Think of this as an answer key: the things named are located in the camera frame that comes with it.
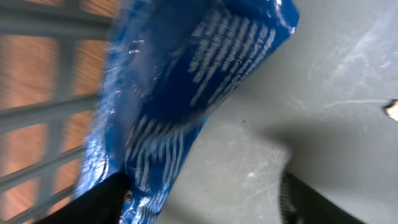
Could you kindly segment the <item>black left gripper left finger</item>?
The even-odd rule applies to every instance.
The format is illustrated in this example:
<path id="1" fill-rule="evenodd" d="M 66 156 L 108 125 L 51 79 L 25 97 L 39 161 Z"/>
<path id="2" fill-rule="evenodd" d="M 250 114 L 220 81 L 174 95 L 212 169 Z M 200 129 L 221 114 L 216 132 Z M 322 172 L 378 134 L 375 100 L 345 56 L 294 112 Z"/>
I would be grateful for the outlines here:
<path id="1" fill-rule="evenodd" d="M 117 172 L 35 224 L 117 224 L 128 189 L 127 175 Z"/>

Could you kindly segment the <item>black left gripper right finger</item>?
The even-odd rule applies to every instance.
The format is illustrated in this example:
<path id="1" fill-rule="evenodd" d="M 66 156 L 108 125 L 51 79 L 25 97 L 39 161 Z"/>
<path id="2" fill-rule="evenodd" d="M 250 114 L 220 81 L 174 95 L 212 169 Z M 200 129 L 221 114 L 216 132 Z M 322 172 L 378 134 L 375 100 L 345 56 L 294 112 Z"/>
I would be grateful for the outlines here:
<path id="1" fill-rule="evenodd" d="M 283 224 L 364 224 L 288 172 L 281 178 L 279 211 Z"/>

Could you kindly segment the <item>blue snack packet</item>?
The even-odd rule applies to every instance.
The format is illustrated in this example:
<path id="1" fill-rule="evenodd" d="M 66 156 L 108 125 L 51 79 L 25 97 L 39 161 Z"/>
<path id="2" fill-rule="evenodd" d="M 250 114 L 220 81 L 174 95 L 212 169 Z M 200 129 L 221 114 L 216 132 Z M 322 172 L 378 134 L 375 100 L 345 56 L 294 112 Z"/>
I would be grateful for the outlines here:
<path id="1" fill-rule="evenodd" d="M 153 223 L 209 115 L 294 32 L 291 0 L 130 0 L 113 22 L 76 196 L 116 172 Z"/>

